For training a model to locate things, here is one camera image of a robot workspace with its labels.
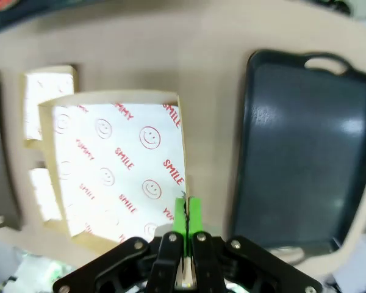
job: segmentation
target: table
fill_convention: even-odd
[[[234,194],[242,92],[248,57],[257,49],[329,51],[366,71],[366,27],[287,0],[110,1],[62,10],[0,33],[4,134],[23,210],[22,232],[0,240],[74,266],[96,254],[44,228],[27,177],[43,161],[22,146],[22,72],[77,66],[83,91],[158,89],[181,97],[190,195],[203,199],[203,220],[226,234]],[[343,248],[298,266],[317,277],[345,261],[366,224],[353,225]]]

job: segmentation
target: screw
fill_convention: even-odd
[[[316,289],[312,286],[308,286],[305,288],[305,293],[316,293]]]
[[[171,234],[168,238],[169,238],[169,240],[170,240],[171,242],[174,242],[174,241],[176,241],[176,239],[177,239],[177,237],[176,237],[176,235],[175,235],[175,234]]]
[[[231,245],[233,248],[239,249],[242,245],[237,240],[232,240]]]
[[[69,286],[62,286],[62,287],[59,289],[59,293],[69,293],[69,291],[70,291]]]
[[[206,240],[206,235],[203,234],[203,233],[199,233],[196,238],[199,240],[199,241],[205,241]]]
[[[144,245],[140,241],[136,241],[134,244],[135,249],[141,249]]]

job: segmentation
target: open cardboard box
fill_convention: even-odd
[[[69,74],[73,78],[73,91],[76,93],[79,89],[78,84],[78,78],[76,70],[70,66],[70,65],[57,65],[57,66],[51,66],[51,67],[44,67],[44,68],[38,68],[34,70],[30,70],[25,72],[21,75],[20,80],[20,89],[21,89],[21,102],[20,102],[20,109],[21,109],[21,123],[27,123],[25,121],[26,119],[26,89],[27,89],[27,76],[32,74],[39,74],[39,73],[55,73],[55,74]],[[49,95],[46,95],[45,98],[41,99],[41,101],[46,101],[46,99],[49,99]],[[41,140],[37,139],[28,139],[26,134],[26,128],[23,125],[23,133],[24,133],[24,141],[23,145],[26,148],[32,148],[36,150],[41,149]]]
[[[49,174],[52,181],[52,186],[56,195],[57,203],[59,209],[66,224],[66,214],[64,210],[63,198],[60,189],[60,179],[59,171],[56,162],[56,151],[55,151],[55,141],[54,141],[54,107],[56,106],[86,106],[90,104],[160,104],[160,105],[172,105],[179,107],[179,97],[176,93],[172,92],[159,92],[153,90],[112,90],[105,92],[85,92],[77,93],[70,96],[64,96],[61,98],[53,99],[39,105],[41,130],[43,134],[43,140],[41,141],[41,149],[45,155],[46,166],[49,170]],[[183,127],[182,120],[180,122],[180,130],[183,138]],[[88,232],[81,232],[78,235],[72,237],[75,243],[83,245],[90,248],[97,253],[105,253],[106,251],[117,246],[117,242],[111,241],[105,238],[101,238],[92,235]]]

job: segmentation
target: tray handle hole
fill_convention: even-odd
[[[344,63],[329,58],[309,59],[305,62],[305,68],[326,70],[335,75],[341,75],[347,70],[347,66]]]

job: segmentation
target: white paper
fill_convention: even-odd
[[[62,220],[48,169],[32,169],[29,171],[29,175],[43,220],[45,222],[48,220]]]
[[[31,73],[26,75],[24,96],[24,133],[26,139],[42,140],[38,105],[72,95],[73,77],[67,73]]]
[[[54,108],[57,168],[72,236],[122,242],[173,223],[185,191],[179,109],[152,104]]]

